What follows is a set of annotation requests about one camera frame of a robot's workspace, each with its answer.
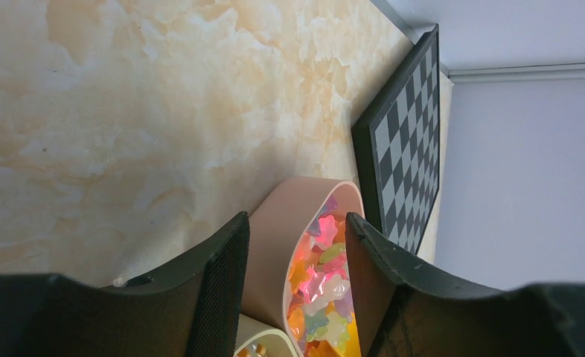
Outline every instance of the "chessboard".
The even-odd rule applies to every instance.
[[[365,218],[413,254],[439,190],[439,114],[435,26],[352,127]]]

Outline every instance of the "beige marble countertop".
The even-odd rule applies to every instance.
[[[356,181],[411,47],[369,0],[0,0],[0,273],[110,284],[286,177]]]

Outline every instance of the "black frame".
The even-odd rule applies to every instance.
[[[354,142],[354,157],[356,158],[356,165],[358,170],[358,179],[360,185],[360,192],[362,196],[362,203],[365,210],[365,218],[371,223],[378,231],[383,232],[385,237],[387,234],[387,227],[384,225],[382,208],[380,207],[380,198],[383,195],[383,188],[380,183],[380,158],[376,154],[376,139],[374,132],[380,121],[384,118],[384,114],[391,108],[391,105],[395,101],[395,98],[399,95],[400,91],[411,78],[413,71],[418,67],[420,61],[426,56],[426,52],[435,42],[437,44],[437,64],[438,64],[438,90],[437,90],[437,103],[441,106],[440,93],[441,93],[441,76],[440,73],[440,62],[439,62],[439,25],[430,31],[426,32],[417,44],[411,49],[406,55],[402,63],[397,67],[394,73],[389,77],[385,85],[380,89],[376,97],[371,101],[367,109],[361,114],[360,118],[352,126],[352,141]],[[437,120],[441,125],[441,110],[437,111]],[[438,130],[437,140],[439,143],[439,160],[441,160],[441,128]],[[422,237],[418,243],[415,253],[417,254],[422,245],[426,228],[428,227],[430,217],[432,215],[432,209],[435,207],[435,201],[439,189],[440,174],[438,174],[438,186],[435,191],[435,195],[432,198],[431,213],[426,218],[424,224],[424,230],[422,231]]]

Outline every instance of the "gummy candy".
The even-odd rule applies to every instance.
[[[319,310],[325,308],[330,301],[343,299],[350,288],[349,280],[343,279],[340,273],[332,272],[323,275],[325,279],[322,286],[322,295],[315,296],[311,302],[305,300],[304,312],[308,316],[314,316]]]
[[[319,246],[318,246],[318,245],[315,245],[315,246],[313,246],[313,247],[312,247],[312,249],[311,249],[311,251],[312,251],[313,253],[317,253],[319,256],[320,256],[321,254],[323,254],[323,249],[319,248]]]
[[[289,317],[290,314],[292,314],[295,309],[297,309],[298,307],[302,307],[303,305],[304,305],[304,296],[301,294],[301,292],[297,292],[297,294],[294,294],[292,296],[292,299],[290,300],[290,305],[288,306],[287,317]]]
[[[305,316],[304,319],[308,335],[314,333],[319,327],[324,327],[329,322],[327,316],[325,316],[325,310],[317,312],[314,316]]]
[[[326,341],[319,342],[318,347],[311,347],[307,355],[308,357],[339,357],[338,352]]]
[[[346,271],[345,269],[343,269],[343,267],[345,266],[345,263],[347,261],[348,261],[348,258],[345,255],[345,253],[341,253],[336,258],[334,258],[334,259],[330,260],[329,262],[325,263],[324,265],[322,265],[321,271],[323,271],[324,273],[331,273],[333,271],[337,271],[337,270],[341,270],[341,269],[343,271]]]
[[[314,302],[318,297],[323,295],[325,285],[325,274],[317,272],[313,267],[305,271],[308,278],[299,284],[299,290],[304,293],[306,303]]]
[[[306,260],[310,257],[311,249],[310,247],[310,235],[308,233],[304,233],[304,235],[299,240],[299,244],[297,245],[297,249],[295,250],[295,255],[292,256],[292,260]]]
[[[321,264],[325,264],[325,263],[331,261],[332,259],[338,257],[344,251],[345,251],[345,244],[335,243],[331,247],[326,249],[323,252],[323,254],[321,254],[321,257],[319,258],[319,262]]]
[[[318,218],[313,220],[312,223],[310,223],[310,227],[308,227],[307,232],[312,237],[318,237],[321,235],[321,225],[319,224]]]
[[[305,262],[303,260],[294,262],[290,268],[288,281],[290,281],[291,292],[295,294],[301,288],[301,284],[307,282],[311,276],[308,274],[309,272],[306,271]]]
[[[308,259],[306,259],[306,268],[313,267],[316,270],[320,259],[321,259],[320,254],[315,252],[310,253],[310,256],[308,257]]]
[[[317,328],[314,332],[309,332],[308,337],[306,338],[306,341],[311,342],[311,341],[321,340],[322,337],[325,336],[326,333],[327,333],[327,327],[321,326],[321,327]]]
[[[258,344],[258,348],[255,349],[255,355],[257,357],[263,357],[266,355],[266,346]]]
[[[327,273],[325,275],[324,294],[329,301],[341,300],[350,289],[350,281],[343,279],[345,271]]]
[[[350,340],[345,343],[345,349],[342,351],[348,351],[348,356],[360,356],[360,342],[358,341],[355,314],[352,314],[352,322],[348,325],[348,334]]]
[[[304,333],[304,335],[297,341],[297,345],[301,351],[305,351],[308,345],[308,332]]]
[[[335,311],[336,311],[336,307],[334,306],[334,301],[330,301],[330,303],[325,308],[325,314],[329,315],[330,312],[335,312]]]
[[[351,290],[345,293],[343,299],[334,301],[334,308],[336,312],[342,317],[347,318],[348,323],[352,322],[352,312],[354,311],[354,304],[352,303]]]
[[[341,341],[349,340],[348,319],[340,317],[336,312],[331,312],[327,314],[327,320],[327,332],[319,337],[320,340],[325,340],[332,346],[338,346]]]
[[[323,217],[326,214],[332,212],[338,206],[339,206],[339,203],[336,202],[334,197],[330,196],[330,198],[328,198],[327,201],[325,202],[325,205],[323,205],[323,207],[321,207],[321,210],[319,211],[319,217]]]
[[[288,318],[288,327],[297,341],[304,335],[304,331],[306,330],[304,319],[304,311],[302,309],[293,311]]]
[[[336,229],[338,233],[334,237],[335,243],[345,243],[345,219],[343,217],[335,216]]]
[[[319,218],[319,227],[320,227],[320,234],[318,236],[314,236],[310,233],[310,229],[308,229],[308,233],[312,237],[310,237],[310,245],[317,245],[319,248],[325,250],[332,245],[332,241],[334,237],[338,233],[335,223],[334,223],[334,216],[328,215],[323,218]]]
[[[306,343],[307,349],[309,349],[309,350],[310,350],[311,348],[313,348],[313,347],[314,347],[314,348],[315,348],[315,350],[316,350],[317,348],[319,348],[319,342],[320,342],[320,341],[310,341],[310,342],[307,342],[307,343]]]

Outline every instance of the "pink bowl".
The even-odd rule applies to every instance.
[[[334,213],[364,215],[358,187],[331,178],[294,177],[279,184],[249,217],[251,240],[242,297],[242,313],[285,331],[290,304],[287,281],[299,241],[330,196]],[[301,356],[301,351],[294,344]]]

